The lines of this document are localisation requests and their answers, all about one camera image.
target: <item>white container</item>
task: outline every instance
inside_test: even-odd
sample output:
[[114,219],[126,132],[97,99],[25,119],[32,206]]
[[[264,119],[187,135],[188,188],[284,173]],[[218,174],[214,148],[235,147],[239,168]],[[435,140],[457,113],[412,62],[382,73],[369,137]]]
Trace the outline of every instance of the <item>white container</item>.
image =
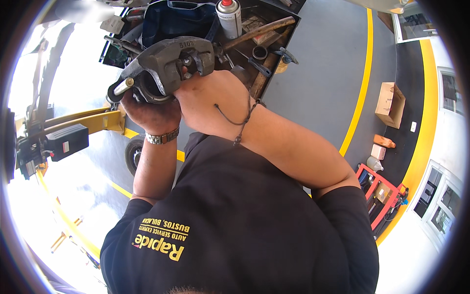
[[228,39],[242,35],[242,10],[236,0],[220,0],[216,6],[217,16]]
[[382,164],[380,163],[380,160],[378,160],[377,158],[373,156],[370,156],[367,159],[366,165],[375,172],[378,170],[384,170],[384,168],[382,167]]
[[372,146],[372,152],[370,153],[370,156],[373,156],[379,160],[383,160],[385,157],[386,150],[387,148],[374,144],[374,146]]

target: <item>forearm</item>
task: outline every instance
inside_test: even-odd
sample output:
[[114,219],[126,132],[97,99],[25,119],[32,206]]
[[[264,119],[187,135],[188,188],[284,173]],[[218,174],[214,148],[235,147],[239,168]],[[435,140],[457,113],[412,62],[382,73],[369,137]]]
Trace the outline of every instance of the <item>forearm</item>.
[[319,195],[342,185],[358,186],[355,174],[336,148],[320,135],[257,106],[241,144]]
[[133,198],[151,204],[163,200],[171,191],[176,173],[176,139],[166,144],[145,140],[134,177]]

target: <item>plastic jug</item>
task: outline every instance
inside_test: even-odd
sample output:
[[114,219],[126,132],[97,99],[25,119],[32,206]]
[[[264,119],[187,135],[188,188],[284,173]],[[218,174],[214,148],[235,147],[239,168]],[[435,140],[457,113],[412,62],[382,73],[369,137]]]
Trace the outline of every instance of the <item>plastic jug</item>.
[[374,135],[374,143],[382,145],[383,147],[387,147],[387,148],[395,148],[396,146],[396,144],[389,138],[385,138],[384,136],[380,136],[377,134]]
[[367,159],[366,165],[375,172],[378,170],[384,170],[384,168],[382,167],[382,164],[380,163],[380,160],[378,160],[377,158],[373,156],[370,156]]

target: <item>orange bottle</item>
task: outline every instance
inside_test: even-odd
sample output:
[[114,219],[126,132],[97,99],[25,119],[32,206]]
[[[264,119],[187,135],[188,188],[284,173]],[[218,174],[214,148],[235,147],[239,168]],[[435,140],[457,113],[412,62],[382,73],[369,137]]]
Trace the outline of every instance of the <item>orange bottle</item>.
[[387,148],[395,148],[396,146],[396,144],[389,138],[385,138],[384,136],[380,136],[377,134],[374,135],[374,143],[382,145],[383,147],[387,147]]

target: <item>window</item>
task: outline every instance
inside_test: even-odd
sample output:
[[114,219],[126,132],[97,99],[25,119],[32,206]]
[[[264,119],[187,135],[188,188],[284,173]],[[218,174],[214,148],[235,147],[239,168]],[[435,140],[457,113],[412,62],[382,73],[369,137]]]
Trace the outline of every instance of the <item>window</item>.
[[447,187],[447,190],[442,197],[442,204],[444,204],[454,216],[459,215],[460,197],[450,187]]
[[445,235],[447,232],[450,231],[452,227],[452,221],[448,215],[440,208],[436,210],[434,217],[431,219],[431,222],[436,226],[438,231]]
[[418,189],[420,198],[413,199],[409,209],[421,218],[423,231],[439,250],[459,215],[463,183],[432,160],[424,179],[426,182]]
[[439,186],[441,177],[442,173],[440,173],[435,168],[431,169],[428,181],[426,182],[426,185],[421,193],[421,197],[413,209],[419,215],[419,217],[423,218],[424,214],[426,213],[426,210],[428,209],[429,204],[431,203],[431,200],[436,193],[436,189]]
[[406,4],[403,13],[393,14],[392,18],[397,43],[438,35],[430,18],[416,1]]
[[463,114],[462,96],[459,93],[455,77],[449,73],[442,76],[442,107],[450,111]]

